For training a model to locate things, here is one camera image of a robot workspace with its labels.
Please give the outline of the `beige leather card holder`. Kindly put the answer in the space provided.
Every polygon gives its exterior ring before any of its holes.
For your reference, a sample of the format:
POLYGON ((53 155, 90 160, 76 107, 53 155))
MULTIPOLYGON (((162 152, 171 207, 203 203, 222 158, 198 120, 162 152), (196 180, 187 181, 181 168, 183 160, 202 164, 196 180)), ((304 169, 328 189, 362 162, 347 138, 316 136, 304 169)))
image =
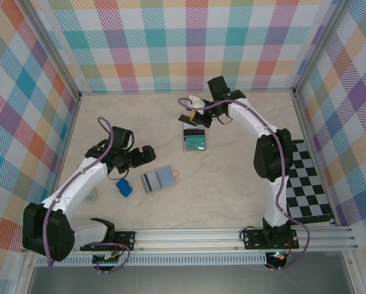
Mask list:
POLYGON ((158 191, 155 191, 152 193, 146 193, 146 191, 144 189, 143 181, 141 179, 141 176, 144 174, 143 173, 139 176, 138 181, 139 181, 142 193, 144 195, 153 194, 153 193, 159 192, 161 190, 165 190, 165 189, 177 186, 179 184, 179 179, 178 179, 179 173, 178 173, 178 171, 173 170, 171 165, 165 165, 165 166, 156 168, 156 169, 148 171, 148 172, 152 172, 152 171, 155 171, 161 188, 158 191))

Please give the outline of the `black and grey checkerboard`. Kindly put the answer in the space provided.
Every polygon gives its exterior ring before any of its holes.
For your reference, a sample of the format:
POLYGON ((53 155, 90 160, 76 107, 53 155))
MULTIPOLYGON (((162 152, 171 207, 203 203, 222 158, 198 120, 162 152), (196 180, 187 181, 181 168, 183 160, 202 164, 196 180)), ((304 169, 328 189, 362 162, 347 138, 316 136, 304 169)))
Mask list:
POLYGON ((312 158, 303 140, 292 141, 293 166, 286 188, 290 217, 303 224, 333 222, 332 208, 326 197, 312 158))

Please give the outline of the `aluminium back rail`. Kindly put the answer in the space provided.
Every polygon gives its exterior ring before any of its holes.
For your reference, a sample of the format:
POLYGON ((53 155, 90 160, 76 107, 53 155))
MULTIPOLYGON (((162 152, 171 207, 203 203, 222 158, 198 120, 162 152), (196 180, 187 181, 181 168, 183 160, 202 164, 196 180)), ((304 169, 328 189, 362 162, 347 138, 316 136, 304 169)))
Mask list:
MULTIPOLYGON (((254 92, 293 92, 291 88, 269 88, 269 89, 242 89, 243 93, 254 93, 254 92)), ((194 90, 160 90, 160 91, 83 91, 81 96, 99 96, 99 95, 121 95, 121 94, 197 94, 205 93, 210 94, 208 89, 194 89, 194 90)))

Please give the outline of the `teal card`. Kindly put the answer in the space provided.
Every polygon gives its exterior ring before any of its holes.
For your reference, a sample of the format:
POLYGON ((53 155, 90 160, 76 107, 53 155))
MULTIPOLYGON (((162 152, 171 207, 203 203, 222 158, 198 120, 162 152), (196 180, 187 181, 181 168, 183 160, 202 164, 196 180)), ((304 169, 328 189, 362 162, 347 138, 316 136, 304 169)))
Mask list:
POLYGON ((186 151, 204 151, 206 149, 206 137, 185 137, 184 146, 186 151))

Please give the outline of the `blue toy block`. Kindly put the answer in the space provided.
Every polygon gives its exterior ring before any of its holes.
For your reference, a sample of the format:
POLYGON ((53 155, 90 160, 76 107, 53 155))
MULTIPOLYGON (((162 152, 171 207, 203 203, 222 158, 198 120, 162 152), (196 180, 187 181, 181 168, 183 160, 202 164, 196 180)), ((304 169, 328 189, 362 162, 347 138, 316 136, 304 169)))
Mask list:
POLYGON ((133 192, 133 188, 125 178, 120 179, 116 183, 116 187, 118 188, 121 195, 125 198, 127 198, 133 192))

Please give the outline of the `aluminium side rail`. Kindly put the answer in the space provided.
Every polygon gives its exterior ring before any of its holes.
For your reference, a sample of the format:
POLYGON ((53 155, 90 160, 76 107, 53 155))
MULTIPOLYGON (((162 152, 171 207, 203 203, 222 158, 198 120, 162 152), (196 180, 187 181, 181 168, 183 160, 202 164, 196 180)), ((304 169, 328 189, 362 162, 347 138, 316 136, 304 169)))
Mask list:
POLYGON ((61 179, 62 171, 63 171, 63 168, 64 168, 65 160, 66 160, 67 153, 68 153, 68 150, 69 150, 70 141, 72 139, 72 135, 73 135, 73 131, 74 131, 74 128, 75 128, 75 124, 76 124, 76 121, 77 121, 77 117, 78 117, 78 114, 79 114, 80 107, 81 107, 81 96, 79 96, 76 99, 75 103, 74 103, 72 117, 71 117, 70 124, 69 124, 69 127, 67 129, 67 132, 66 132, 66 135, 65 135, 65 138, 64 138, 62 153, 61 153, 61 156, 59 157, 56 173, 55 173, 55 176, 53 178, 53 183, 52 183, 51 190, 50 190, 51 193, 55 192, 59 187, 59 182, 60 182, 60 179, 61 179))
POLYGON ((339 225, 339 218, 337 216, 336 209, 333 207, 332 199, 329 196, 329 191, 328 191, 328 188, 327 188, 327 184, 326 184, 326 181, 324 179, 324 175, 321 171, 321 168, 319 166, 318 156, 317 156, 317 153, 315 151, 315 144, 314 144, 314 142, 313 142, 313 140, 310 136, 308 123, 307 123, 307 120, 306 120, 306 118, 304 116, 304 113, 302 111, 300 101, 299 101, 297 95, 294 92, 291 93, 291 99, 293 101, 293 105, 294 105, 294 109, 296 111, 297 119, 299 121, 300 128, 301 128, 301 131, 302 131, 302 134, 303 134, 303 137, 304 137, 304 142, 307 145, 308 153, 309 153, 309 155, 312 159, 314 168, 317 172, 320 183, 321 183, 321 185, 324 189, 324 193, 327 197, 327 200, 328 200, 328 202, 329 202, 329 204, 332 208, 332 212, 333 212, 334 217, 335 217, 335 220, 334 220, 335 225, 339 225))

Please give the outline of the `small electronics board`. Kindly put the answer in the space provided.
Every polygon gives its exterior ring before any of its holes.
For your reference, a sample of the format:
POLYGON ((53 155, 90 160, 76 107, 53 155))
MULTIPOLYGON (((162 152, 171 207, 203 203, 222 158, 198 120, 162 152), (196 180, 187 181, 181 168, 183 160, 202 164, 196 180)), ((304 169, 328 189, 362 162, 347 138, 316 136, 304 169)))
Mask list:
POLYGON ((287 262, 287 258, 289 257, 290 252, 282 252, 276 251, 266 254, 267 264, 272 265, 274 267, 285 266, 287 262))
POLYGON ((119 263, 120 259, 119 254, 107 253, 107 254, 94 254, 92 256, 92 263, 93 264, 100 264, 100 265, 116 265, 119 263))

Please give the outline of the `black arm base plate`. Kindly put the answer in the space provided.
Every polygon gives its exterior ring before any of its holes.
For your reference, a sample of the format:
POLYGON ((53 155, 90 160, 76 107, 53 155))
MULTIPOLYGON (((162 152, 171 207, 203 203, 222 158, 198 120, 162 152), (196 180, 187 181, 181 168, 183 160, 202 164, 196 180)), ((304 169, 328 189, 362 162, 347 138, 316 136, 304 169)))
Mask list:
POLYGON ((248 229, 242 234, 244 247, 246 250, 254 249, 298 249, 299 240, 295 230, 291 229, 286 233, 271 236, 263 230, 248 229))
POLYGON ((87 244, 80 247, 80 251, 121 251, 122 248, 117 247, 115 245, 116 243, 123 244, 127 246, 130 250, 132 250, 135 244, 135 235, 136 232, 134 231, 115 231, 113 235, 111 233, 108 233, 102 243, 114 243, 114 245, 102 246, 101 243, 98 243, 98 246, 95 246, 87 244))

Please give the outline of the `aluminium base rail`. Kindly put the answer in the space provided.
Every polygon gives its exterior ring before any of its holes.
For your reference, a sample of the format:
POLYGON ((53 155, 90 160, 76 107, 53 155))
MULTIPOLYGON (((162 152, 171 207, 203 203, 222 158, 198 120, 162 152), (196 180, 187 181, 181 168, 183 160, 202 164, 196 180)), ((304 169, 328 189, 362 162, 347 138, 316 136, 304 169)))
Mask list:
MULTIPOLYGON (((353 251, 358 248, 356 238, 349 227, 301 227, 296 231, 301 252, 311 251, 353 251)), ((236 228, 213 229, 160 229, 137 230, 132 251, 186 252, 186 251, 231 251, 246 250, 242 239, 244 230, 236 228)), ((276 251, 254 249, 248 251, 276 251)))

